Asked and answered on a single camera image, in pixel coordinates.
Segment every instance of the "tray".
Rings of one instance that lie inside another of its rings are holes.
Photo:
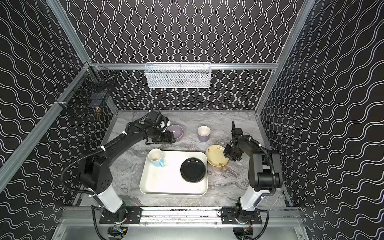
[[[205,176],[200,182],[187,182],[180,173],[184,160],[197,157],[205,165]],[[164,167],[145,161],[140,180],[140,191],[144,194],[168,195],[172,197],[200,197],[208,189],[207,157],[202,152],[163,151]]]

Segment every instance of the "black plate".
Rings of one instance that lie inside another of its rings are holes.
[[[200,182],[205,176],[205,165],[200,159],[190,157],[181,164],[180,173],[187,182]]]

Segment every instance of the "marble table surface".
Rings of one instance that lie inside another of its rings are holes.
[[[119,112],[109,141],[121,134],[128,122],[144,114],[146,114],[145,111]],[[237,127],[242,128],[244,134],[251,135],[263,144],[254,113],[234,111],[162,111],[162,114],[168,117],[171,124],[178,124],[183,127],[183,138],[173,144],[145,145],[145,141],[141,141],[129,148],[111,166],[113,187],[117,194],[128,206],[233,206],[249,186],[249,157],[246,154],[242,155],[242,160],[238,162],[230,161],[224,168],[218,169],[208,164],[208,190],[199,198],[154,197],[143,194],[139,189],[141,174],[144,169],[146,156],[153,148],[205,152],[213,144],[225,146],[230,142],[232,121],[235,121]],[[197,129],[204,125],[211,129],[211,134],[208,142],[201,143],[197,139]],[[84,197],[81,205],[88,206],[93,203],[93,198]],[[285,207],[281,189],[277,189],[274,196],[264,198],[259,206]]]

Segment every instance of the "wavy line wallpaper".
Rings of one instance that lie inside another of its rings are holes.
[[[384,238],[384,1],[316,1],[261,120],[312,240]]]
[[[0,1],[0,167],[81,66],[44,0]]]
[[[76,194],[60,185],[62,170],[85,150],[101,144],[112,114],[108,108],[99,121],[80,122],[61,112],[0,193],[0,239],[49,240],[65,206]],[[66,183],[80,187],[77,166],[67,174]]]
[[[272,63],[303,0],[60,2],[95,63]]]
[[[213,70],[210,88],[149,88],[144,71],[117,71],[111,93],[120,110],[150,109],[155,98],[164,110],[249,110],[256,108],[271,70]]]

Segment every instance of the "mug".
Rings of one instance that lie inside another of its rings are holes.
[[[206,142],[209,140],[209,135],[211,134],[211,129],[207,126],[201,126],[197,130],[197,138],[200,142]]]
[[[154,148],[148,153],[148,159],[155,165],[156,167],[164,167],[164,163],[161,160],[163,157],[163,151],[158,148]]]

